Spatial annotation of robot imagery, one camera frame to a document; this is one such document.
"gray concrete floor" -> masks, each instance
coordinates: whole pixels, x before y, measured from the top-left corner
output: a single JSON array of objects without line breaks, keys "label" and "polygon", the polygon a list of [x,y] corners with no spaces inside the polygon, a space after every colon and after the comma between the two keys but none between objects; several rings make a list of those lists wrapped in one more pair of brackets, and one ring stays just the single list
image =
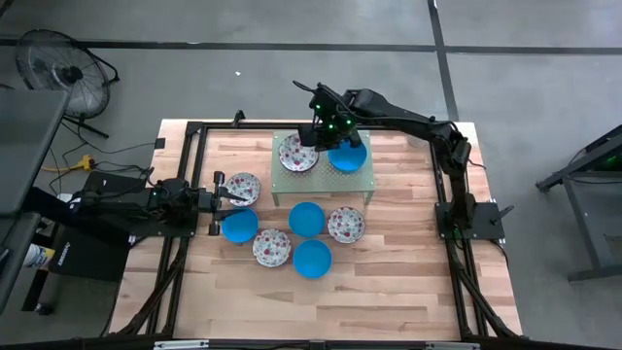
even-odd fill
[{"label": "gray concrete floor", "polygon": [[[614,0],[437,0],[449,45],[619,47],[622,3]],[[49,28],[77,38],[194,42],[433,44],[424,0],[19,0],[0,19],[0,34]],[[111,133],[107,150],[153,141],[164,118],[308,118],[297,79],[336,89],[369,87],[392,102],[447,118],[433,53],[98,50],[121,82],[94,126]],[[450,54],[461,121],[476,122],[494,197],[516,205],[504,219],[512,284],[525,335],[622,347],[622,278],[569,284],[589,267],[562,189],[534,182],[620,123],[622,56]],[[13,49],[0,49],[0,83],[25,88]],[[78,145],[61,129],[57,155]],[[98,160],[149,164],[137,149]],[[77,152],[70,161],[77,161]],[[37,184],[48,187],[51,174]],[[84,174],[62,182],[78,190]],[[19,312],[31,271],[23,271],[0,316],[0,343],[95,336],[115,285],[56,278],[45,298],[49,317]]]}]

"butcher block tabletop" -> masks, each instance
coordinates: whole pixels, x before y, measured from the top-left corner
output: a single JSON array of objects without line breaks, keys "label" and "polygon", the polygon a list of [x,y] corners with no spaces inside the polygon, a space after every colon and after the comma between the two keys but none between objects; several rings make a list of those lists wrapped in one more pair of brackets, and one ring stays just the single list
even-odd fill
[{"label": "butcher block tabletop", "polygon": [[[152,181],[176,177],[187,122],[162,121],[158,137],[166,143],[154,152]],[[470,158],[482,163],[473,123],[457,122],[457,126],[473,146]],[[259,215],[259,227],[287,233],[292,254],[301,239],[288,227],[288,215],[300,201],[317,202],[327,216],[340,206],[358,209],[366,220],[365,234],[356,243],[341,244],[325,227],[320,239],[332,250],[332,268],[319,280],[307,280],[294,270],[292,255],[285,264],[267,268],[256,262],[253,240],[234,245],[222,235],[208,236],[211,217],[201,214],[196,236],[190,241],[175,337],[459,339],[447,253],[436,233],[433,205],[437,197],[429,146],[424,142],[411,146],[400,132],[371,131],[375,194],[368,206],[363,207],[358,193],[322,193],[283,194],[280,206],[275,207],[270,194],[272,137],[271,130],[210,130],[199,186],[212,190],[215,170],[227,178],[238,172],[255,174],[261,181],[261,195],[252,208]],[[483,168],[470,165],[468,179],[478,201],[490,199]],[[150,237],[131,250],[110,332],[125,326],[153,290],[161,246],[161,238]],[[473,241],[472,247],[482,294],[507,325],[520,333],[503,255],[487,241]],[[475,332],[471,298],[465,301]],[[165,320],[168,293],[162,304],[158,328]]]}]

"white floral plate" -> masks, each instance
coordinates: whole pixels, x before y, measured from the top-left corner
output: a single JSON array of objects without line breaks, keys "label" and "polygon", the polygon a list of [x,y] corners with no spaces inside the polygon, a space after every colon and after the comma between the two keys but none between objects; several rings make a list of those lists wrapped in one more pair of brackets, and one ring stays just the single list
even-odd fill
[{"label": "white floral plate", "polygon": [[354,208],[338,208],[328,217],[328,233],[339,243],[354,243],[364,232],[363,214]]},{"label": "white floral plate", "polygon": [[230,199],[229,202],[236,206],[248,206],[259,198],[261,183],[257,176],[250,173],[237,173],[229,178],[225,185],[229,193],[235,194],[247,200]]},{"label": "white floral plate", "polygon": [[266,267],[283,264],[290,256],[292,243],[290,238],[278,229],[267,229],[255,237],[253,255]]},{"label": "white floral plate", "polygon": [[298,134],[292,134],[281,142],[279,146],[279,160],[291,171],[309,170],[318,162],[319,155],[313,147],[300,145]]}]

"table leg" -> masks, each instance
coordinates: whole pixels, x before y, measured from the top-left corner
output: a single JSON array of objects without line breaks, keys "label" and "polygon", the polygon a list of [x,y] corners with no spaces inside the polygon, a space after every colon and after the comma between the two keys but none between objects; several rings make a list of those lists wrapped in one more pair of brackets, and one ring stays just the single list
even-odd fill
[{"label": "table leg", "polygon": [[367,206],[373,197],[373,191],[363,192],[363,205]]}]

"blue plastic bowl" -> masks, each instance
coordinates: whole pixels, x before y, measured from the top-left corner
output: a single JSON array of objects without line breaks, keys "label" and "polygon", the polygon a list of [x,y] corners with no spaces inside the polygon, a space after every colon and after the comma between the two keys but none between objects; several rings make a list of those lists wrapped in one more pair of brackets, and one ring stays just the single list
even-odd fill
[{"label": "blue plastic bowl", "polygon": [[324,210],[316,203],[298,203],[290,212],[290,228],[307,238],[320,234],[325,220]]},{"label": "blue plastic bowl", "polygon": [[223,235],[233,243],[248,242],[258,229],[259,218],[251,209],[226,217],[223,222]]},{"label": "blue plastic bowl", "polygon": [[328,151],[328,159],[337,170],[355,172],[359,170],[367,159],[367,147],[361,143],[357,148],[350,147],[350,141],[343,140],[336,150]]},{"label": "blue plastic bowl", "polygon": [[330,270],[331,265],[330,248],[317,239],[300,243],[294,251],[294,268],[302,277],[320,278]]}]

